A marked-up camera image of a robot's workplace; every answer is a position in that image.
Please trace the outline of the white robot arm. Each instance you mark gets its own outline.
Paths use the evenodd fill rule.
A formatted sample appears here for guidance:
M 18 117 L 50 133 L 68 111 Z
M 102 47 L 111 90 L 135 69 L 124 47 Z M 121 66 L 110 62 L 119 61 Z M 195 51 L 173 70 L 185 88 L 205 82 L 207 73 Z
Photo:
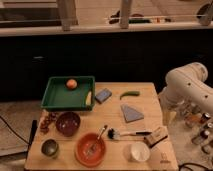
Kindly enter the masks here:
M 213 114 L 213 88 L 205 84 L 207 77 L 207 68 L 199 62 L 172 69 L 166 74 L 166 86 L 158 94 L 165 126 L 173 119 L 172 112 L 185 102 L 192 102 L 202 111 Z

